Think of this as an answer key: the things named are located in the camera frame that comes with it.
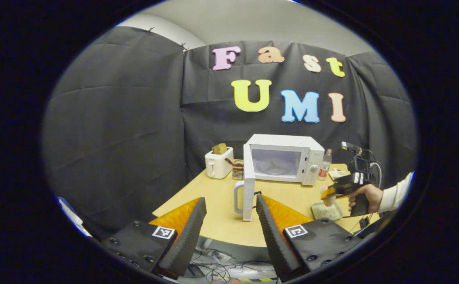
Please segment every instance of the microwave knob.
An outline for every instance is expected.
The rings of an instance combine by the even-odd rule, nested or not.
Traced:
[[[310,171],[311,172],[316,172],[318,169],[319,169],[319,166],[317,166],[317,165],[313,165],[313,166],[310,167]]]

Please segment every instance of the foam letter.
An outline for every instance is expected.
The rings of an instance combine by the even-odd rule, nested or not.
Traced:
[[[292,112],[294,111],[298,121],[305,117],[306,122],[319,122],[317,115],[317,99],[319,94],[316,92],[307,92],[303,102],[300,101],[298,95],[293,90],[283,90],[280,92],[285,99],[285,112],[282,116],[282,121],[292,122],[295,120]]]
[[[341,104],[341,99],[343,99],[343,95],[337,92],[330,92],[328,96],[331,98],[331,101],[333,102],[333,115],[331,116],[331,120],[335,122],[345,121],[345,116],[343,115],[343,105]]]
[[[285,57],[280,54],[280,50],[276,47],[263,47],[262,49],[258,50],[259,57],[258,60],[262,63],[270,63],[270,62],[283,62]]]
[[[303,61],[305,61],[305,68],[308,71],[319,73],[321,72],[321,66],[319,65],[319,60],[315,56],[308,54],[303,55]]]
[[[251,82],[248,80],[236,80],[231,82],[234,88],[234,103],[237,108],[246,112],[258,112],[264,110],[270,103],[270,88],[271,81],[257,80],[256,85],[259,86],[259,101],[251,103],[249,101],[249,86]]]
[[[326,59],[326,61],[329,62],[329,65],[331,66],[331,71],[333,72],[333,74],[335,74],[338,77],[345,76],[345,72],[340,70],[340,67],[342,67],[343,64],[340,61],[338,61],[338,59],[336,59],[335,57],[331,57],[331,58]]]
[[[241,49],[240,47],[224,47],[222,49],[214,49],[212,52],[215,54],[215,65],[213,70],[224,70],[231,68],[231,64],[228,63],[228,60],[233,63],[236,60],[235,52],[240,53]]]

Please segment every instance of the bottle label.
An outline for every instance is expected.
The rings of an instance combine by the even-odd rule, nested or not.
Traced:
[[[323,178],[325,178],[326,175],[327,175],[327,170],[320,169],[319,176],[322,176]]]

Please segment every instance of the ceiling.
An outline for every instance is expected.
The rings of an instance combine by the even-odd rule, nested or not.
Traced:
[[[287,0],[166,0],[140,13],[171,21],[207,44],[284,40],[347,56],[373,50],[341,24]]]

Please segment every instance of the white toaster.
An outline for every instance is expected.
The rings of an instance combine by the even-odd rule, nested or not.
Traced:
[[[228,158],[233,162],[233,148],[227,147],[227,151],[221,155],[214,154],[213,151],[204,155],[206,164],[206,175],[210,178],[225,178],[233,169],[225,159]]]

